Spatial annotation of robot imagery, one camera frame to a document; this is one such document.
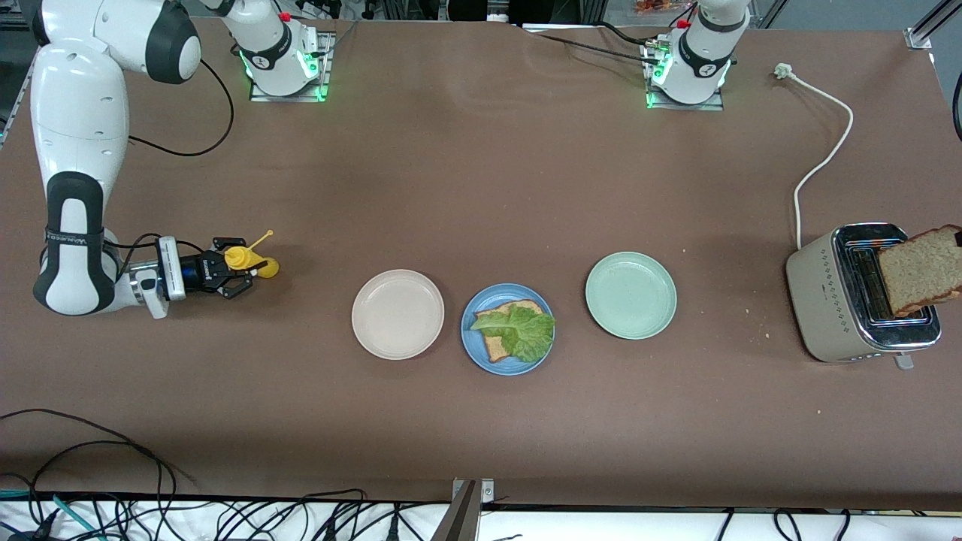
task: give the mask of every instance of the blue plate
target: blue plate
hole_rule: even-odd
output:
[[[471,360],[474,361],[474,364],[492,374],[521,375],[533,371],[538,365],[544,362],[548,354],[551,353],[550,348],[548,349],[548,353],[544,354],[544,357],[533,363],[525,363],[517,357],[508,357],[507,359],[493,363],[491,362],[491,357],[488,355],[488,350],[484,347],[484,335],[482,335],[479,330],[471,330],[471,326],[477,321],[477,316],[474,315],[477,312],[491,310],[505,302],[526,298],[534,300],[542,307],[545,313],[551,314],[551,309],[548,308],[547,302],[545,302],[540,295],[535,293],[534,290],[520,284],[493,285],[490,288],[481,290],[481,293],[475,295],[471,302],[468,303],[468,307],[465,308],[465,314],[461,317],[461,342],[465,345],[465,350],[468,352]]]

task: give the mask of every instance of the lettuce leaf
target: lettuce leaf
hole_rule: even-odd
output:
[[[504,349],[525,363],[540,360],[554,342],[554,318],[516,304],[507,314],[491,312],[479,316],[471,330],[479,330],[488,338],[501,337]]]

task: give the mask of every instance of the brown tabletop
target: brown tabletop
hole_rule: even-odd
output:
[[[234,130],[201,158],[130,146],[107,226],[122,242],[198,244],[272,228],[259,251],[281,272],[161,321],[46,311],[31,297],[45,214],[25,104],[0,151],[3,410],[123,431],[195,493],[436,499],[453,477],[493,477],[507,502],[962,508],[962,303],[940,309],[945,336],[912,372],[830,366],[802,347],[783,270],[792,189],[846,117],[774,81],[778,62],[855,111],[802,194],[806,242],[857,221],[959,220],[949,109],[898,33],[748,32],[724,112],[694,113],[646,109],[630,61],[491,23],[362,22],[327,103],[250,103],[225,27],[196,23]],[[631,52],[604,32],[564,35]],[[203,70],[181,87],[128,83],[133,135],[193,150],[223,130]],[[620,250],[677,286],[652,339],[607,334],[585,305],[589,270]],[[397,268],[432,278],[446,312],[434,346],[393,362],[361,348],[350,310]],[[458,334],[471,297],[503,281],[558,319],[550,356],[521,377],[481,371]],[[0,430],[0,465],[23,473],[99,437],[39,415]],[[39,488],[150,492],[153,475],[131,452],[91,449]]]

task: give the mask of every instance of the toaster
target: toaster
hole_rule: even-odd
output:
[[[905,318],[892,314],[878,253],[904,243],[891,223],[844,225],[788,258],[788,287],[805,347],[824,362],[850,363],[925,349],[942,335],[935,307]]]

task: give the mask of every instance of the empty plate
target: empty plate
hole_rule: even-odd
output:
[[[354,299],[351,323],[364,349],[393,361],[431,347],[441,333],[444,301],[427,276],[388,270],[371,278]]]
[[[628,340],[665,330],[678,303],[668,271],[650,257],[630,251],[613,253],[595,265],[585,298],[601,328]]]

